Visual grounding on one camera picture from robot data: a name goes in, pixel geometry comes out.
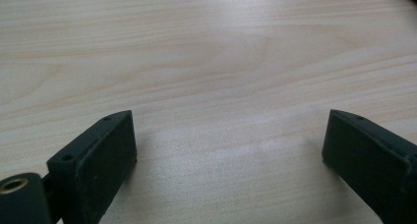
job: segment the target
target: wood grain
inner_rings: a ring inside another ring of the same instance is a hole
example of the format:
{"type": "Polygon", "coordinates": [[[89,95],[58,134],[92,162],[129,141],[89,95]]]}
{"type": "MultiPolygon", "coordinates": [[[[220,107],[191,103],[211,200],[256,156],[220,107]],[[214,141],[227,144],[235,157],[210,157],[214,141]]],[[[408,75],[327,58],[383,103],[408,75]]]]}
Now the wood grain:
{"type": "Polygon", "coordinates": [[[331,108],[417,142],[412,0],[0,0],[0,179],[132,109],[101,223],[381,223],[323,163],[331,108]]]}

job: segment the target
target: black plastic part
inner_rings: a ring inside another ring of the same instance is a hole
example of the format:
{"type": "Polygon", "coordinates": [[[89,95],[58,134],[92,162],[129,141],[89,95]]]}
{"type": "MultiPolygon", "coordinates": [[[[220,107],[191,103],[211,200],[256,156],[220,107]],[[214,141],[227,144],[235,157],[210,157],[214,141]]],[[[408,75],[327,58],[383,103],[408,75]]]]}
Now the black plastic part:
{"type": "Polygon", "coordinates": [[[136,163],[132,112],[109,115],[47,161],[66,224],[95,224],[136,163]]]}
{"type": "Polygon", "coordinates": [[[417,223],[415,144],[361,116],[331,110],[323,158],[384,223],[417,223]]]}
{"type": "Polygon", "coordinates": [[[0,182],[0,223],[51,224],[42,180],[24,173],[0,182]]]}

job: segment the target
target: black clamp jaw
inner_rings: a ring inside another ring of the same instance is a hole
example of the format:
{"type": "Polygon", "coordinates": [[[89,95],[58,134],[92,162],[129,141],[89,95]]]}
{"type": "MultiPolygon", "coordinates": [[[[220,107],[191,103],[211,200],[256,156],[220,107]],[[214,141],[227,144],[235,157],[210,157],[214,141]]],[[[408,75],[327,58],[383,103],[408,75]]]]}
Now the black clamp jaw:
{"type": "MultiPolygon", "coordinates": [[[[26,173],[0,182],[0,223],[98,223],[136,153],[131,111],[99,120],[47,161],[44,178],[26,173]]],[[[323,158],[385,224],[417,223],[415,144],[331,110],[323,158]]]]}
{"type": "Polygon", "coordinates": [[[95,224],[137,161],[132,112],[102,118],[48,161],[0,182],[0,223],[95,224]]]}
{"type": "Polygon", "coordinates": [[[385,224],[417,223],[415,144],[361,116],[331,110],[323,159],[385,224]]]}

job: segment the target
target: screw hole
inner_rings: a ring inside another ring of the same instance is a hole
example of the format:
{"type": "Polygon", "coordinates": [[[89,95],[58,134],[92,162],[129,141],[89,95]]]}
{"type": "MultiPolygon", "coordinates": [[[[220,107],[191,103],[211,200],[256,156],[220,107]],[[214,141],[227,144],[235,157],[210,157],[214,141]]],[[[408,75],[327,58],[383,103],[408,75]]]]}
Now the screw hole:
{"type": "Polygon", "coordinates": [[[65,155],[65,156],[63,156],[62,157],[62,160],[64,160],[64,161],[69,161],[69,160],[71,160],[71,159],[73,159],[74,158],[74,156],[73,155],[71,155],[71,154],[67,154],[67,155],[65,155]]]}
{"type": "Polygon", "coordinates": [[[0,187],[0,194],[1,195],[6,195],[6,194],[9,194],[9,193],[13,193],[15,191],[18,191],[21,188],[23,188],[28,182],[29,182],[29,180],[26,179],[26,178],[18,178],[18,179],[14,179],[12,181],[9,181],[9,182],[3,184],[3,186],[0,187]]]}

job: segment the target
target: wooden table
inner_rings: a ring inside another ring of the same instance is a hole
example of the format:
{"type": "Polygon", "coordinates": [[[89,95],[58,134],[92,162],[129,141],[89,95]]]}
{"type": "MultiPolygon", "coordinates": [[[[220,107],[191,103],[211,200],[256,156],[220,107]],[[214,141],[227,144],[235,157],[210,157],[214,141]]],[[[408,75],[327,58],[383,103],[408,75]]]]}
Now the wooden table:
{"type": "Polygon", "coordinates": [[[413,0],[0,0],[0,179],[132,109],[100,223],[381,223],[322,162],[329,109],[417,142],[413,0]]]}

